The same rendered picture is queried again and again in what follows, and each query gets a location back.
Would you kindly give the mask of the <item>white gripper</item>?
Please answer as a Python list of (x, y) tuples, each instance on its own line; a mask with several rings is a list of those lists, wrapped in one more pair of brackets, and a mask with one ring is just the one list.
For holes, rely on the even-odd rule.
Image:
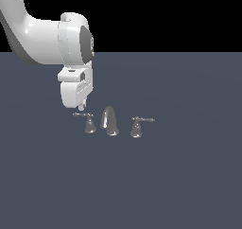
[(78, 108), (84, 111), (86, 99), (93, 91), (92, 63), (64, 66), (58, 73), (60, 96), (66, 108)]

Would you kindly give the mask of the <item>chrome faucet spout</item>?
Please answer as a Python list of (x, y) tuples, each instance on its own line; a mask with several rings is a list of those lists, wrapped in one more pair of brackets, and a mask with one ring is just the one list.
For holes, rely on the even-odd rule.
[(115, 112), (112, 106), (108, 106), (104, 109), (100, 128), (106, 129), (107, 135), (109, 136), (116, 136), (119, 134), (119, 130), (116, 126)]

